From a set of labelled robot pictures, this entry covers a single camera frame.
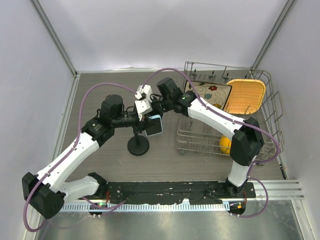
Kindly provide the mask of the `blue-cased smartphone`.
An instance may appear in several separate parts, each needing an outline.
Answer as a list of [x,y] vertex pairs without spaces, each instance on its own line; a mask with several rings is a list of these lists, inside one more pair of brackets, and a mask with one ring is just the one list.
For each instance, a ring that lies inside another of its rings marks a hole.
[[144,130],[146,136],[150,137],[163,132],[162,117],[159,114],[149,116],[146,120],[146,123],[147,126]]

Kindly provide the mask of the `black phone stand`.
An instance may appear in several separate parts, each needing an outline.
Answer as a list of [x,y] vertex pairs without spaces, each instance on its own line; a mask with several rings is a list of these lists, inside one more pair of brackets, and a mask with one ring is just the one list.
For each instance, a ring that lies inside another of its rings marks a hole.
[[140,135],[137,127],[132,128],[134,136],[127,143],[127,149],[134,156],[146,154],[150,148],[150,143],[145,136]]

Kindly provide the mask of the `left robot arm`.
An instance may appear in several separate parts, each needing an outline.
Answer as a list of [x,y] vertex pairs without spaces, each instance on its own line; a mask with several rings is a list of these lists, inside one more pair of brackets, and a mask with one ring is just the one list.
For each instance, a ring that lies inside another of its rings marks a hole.
[[24,212],[31,206],[49,220],[70,201],[85,196],[100,200],[106,195],[106,180],[94,172],[73,182],[66,179],[115,134],[116,128],[143,126],[145,116],[152,111],[151,95],[137,92],[135,97],[133,110],[127,111],[120,95],[108,95],[96,116],[80,128],[74,141],[54,161],[36,174],[27,172],[22,177]]

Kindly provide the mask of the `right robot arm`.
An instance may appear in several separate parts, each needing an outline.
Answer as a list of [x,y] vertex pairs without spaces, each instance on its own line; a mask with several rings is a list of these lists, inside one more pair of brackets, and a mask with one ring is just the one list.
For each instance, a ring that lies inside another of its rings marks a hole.
[[174,111],[191,119],[196,119],[216,129],[231,140],[231,171],[226,179],[226,193],[233,198],[244,191],[250,165],[264,145],[260,126],[255,118],[245,120],[231,115],[206,102],[196,89],[182,92],[173,79],[167,77],[157,83],[159,100],[154,93],[147,93],[152,108],[161,114]]

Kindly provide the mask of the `floral square plate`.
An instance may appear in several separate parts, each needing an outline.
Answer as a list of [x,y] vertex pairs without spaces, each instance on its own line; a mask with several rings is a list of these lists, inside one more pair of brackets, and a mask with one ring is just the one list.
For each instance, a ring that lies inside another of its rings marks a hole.
[[207,81],[192,81],[192,84],[201,98],[221,110],[224,109],[232,91],[232,86]]

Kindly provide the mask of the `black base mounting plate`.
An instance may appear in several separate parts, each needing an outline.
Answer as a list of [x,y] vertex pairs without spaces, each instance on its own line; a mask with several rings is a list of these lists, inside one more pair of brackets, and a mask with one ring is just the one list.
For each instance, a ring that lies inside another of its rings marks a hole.
[[140,181],[109,182],[106,193],[112,204],[124,201],[130,205],[173,205],[189,200],[191,205],[221,204],[223,199],[254,199],[254,184],[232,190],[219,181]]

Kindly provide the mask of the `yellow bowl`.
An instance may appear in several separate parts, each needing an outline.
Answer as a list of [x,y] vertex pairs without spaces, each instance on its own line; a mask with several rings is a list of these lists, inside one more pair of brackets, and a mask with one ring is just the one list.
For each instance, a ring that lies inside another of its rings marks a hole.
[[219,141],[219,147],[223,154],[229,155],[231,151],[232,141],[226,136],[222,136]]

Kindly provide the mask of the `orange woven basket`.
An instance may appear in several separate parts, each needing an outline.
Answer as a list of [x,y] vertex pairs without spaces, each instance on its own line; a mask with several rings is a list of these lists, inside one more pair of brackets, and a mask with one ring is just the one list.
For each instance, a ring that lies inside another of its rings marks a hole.
[[250,115],[257,112],[266,93],[266,85],[257,79],[233,79],[227,83],[232,86],[224,111],[233,115]]

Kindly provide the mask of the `left aluminium frame post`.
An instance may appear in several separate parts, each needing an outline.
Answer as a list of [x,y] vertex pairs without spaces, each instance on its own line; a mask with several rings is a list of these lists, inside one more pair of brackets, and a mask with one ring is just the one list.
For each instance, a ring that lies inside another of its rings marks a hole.
[[70,70],[71,74],[75,77],[77,75],[77,71],[74,65],[71,62],[70,57],[67,54],[66,49],[64,48],[62,42],[60,41],[53,25],[51,24],[47,14],[45,13],[41,3],[39,0],[30,0],[29,1],[34,8],[36,14],[38,15],[40,21],[44,25],[45,30],[53,41],[55,47],[57,48],[59,54],[67,65],[67,68]]

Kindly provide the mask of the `aluminium frame post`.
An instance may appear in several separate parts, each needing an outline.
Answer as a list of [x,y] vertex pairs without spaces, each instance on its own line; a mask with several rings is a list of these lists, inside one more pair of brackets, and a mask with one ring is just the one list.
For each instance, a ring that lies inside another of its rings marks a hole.
[[60,41],[53,25],[51,24],[47,14],[45,13],[41,3],[39,0],[30,0],[29,1],[34,8],[36,14],[38,15],[40,21],[44,25],[45,30],[53,41],[55,47],[57,48],[59,54],[67,65],[67,68],[70,70],[71,74],[75,77],[77,75],[77,71],[74,65],[71,62],[70,57],[67,54],[66,49],[64,48],[62,42]]
[[251,68],[257,69],[261,64],[264,56],[266,55],[267,51],[269,50],[270,46],[272,45],[273,41],[276,39],[277,34],[279,33],[282,25],[285,23],[287,17],[291,13],[292,9],[294,8],[297,0],[286,0],[284,6],[282,7],[278,17],[276,18],[267,38],[265,39],[257,57],[255,58]]

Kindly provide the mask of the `right aluminium frame post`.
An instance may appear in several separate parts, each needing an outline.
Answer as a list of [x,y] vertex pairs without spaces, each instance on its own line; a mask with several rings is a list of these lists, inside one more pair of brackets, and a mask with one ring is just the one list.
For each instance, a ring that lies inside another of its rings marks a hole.
[[286,0],[284,6],[282,7],[278,17],[276,18],[267,38],[265,39],[257,57],[255,58],[251,68],[257,69],[261,64],[264,56],[266,55],[267,51],[269,50],[270,46],[272,45],[273,41],[276,39],[277,34],[279,33],[282,25],[285,23],[287,17],[291,13],[292,9],[294,8],[297,0]]

